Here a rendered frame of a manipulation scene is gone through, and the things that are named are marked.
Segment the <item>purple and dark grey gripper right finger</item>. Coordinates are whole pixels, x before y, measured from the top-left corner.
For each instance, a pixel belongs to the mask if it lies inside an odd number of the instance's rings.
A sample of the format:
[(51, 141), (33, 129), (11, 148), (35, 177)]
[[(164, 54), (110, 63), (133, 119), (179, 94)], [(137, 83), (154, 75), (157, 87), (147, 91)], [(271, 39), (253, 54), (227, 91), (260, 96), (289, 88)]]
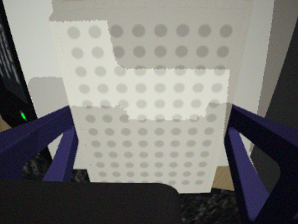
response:
[[(239, 132), (280, 167), (280, 177), (270, 195)], [(298, 219), (298, 129), (232, 104), (224, 146), (241, 224), (291, 224)]]

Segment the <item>white well plate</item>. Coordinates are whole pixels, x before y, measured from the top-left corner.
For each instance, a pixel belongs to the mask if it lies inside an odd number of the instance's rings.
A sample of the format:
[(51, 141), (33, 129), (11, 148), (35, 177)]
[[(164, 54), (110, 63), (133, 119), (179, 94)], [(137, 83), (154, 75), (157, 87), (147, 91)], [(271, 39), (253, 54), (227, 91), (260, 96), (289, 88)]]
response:
[(90, 182), (210, 193), (253, 0), (51, 0)]

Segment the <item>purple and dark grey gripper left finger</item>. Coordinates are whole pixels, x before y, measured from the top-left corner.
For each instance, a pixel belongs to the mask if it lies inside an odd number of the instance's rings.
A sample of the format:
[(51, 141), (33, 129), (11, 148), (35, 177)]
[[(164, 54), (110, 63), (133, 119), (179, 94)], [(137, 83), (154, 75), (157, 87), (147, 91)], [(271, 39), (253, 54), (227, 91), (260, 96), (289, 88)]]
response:
[(24, 180), (24, 165), (62, 133), (42, 181), (70, 182), (79, 140), (69, 105), (0, 132), (0, 178)]

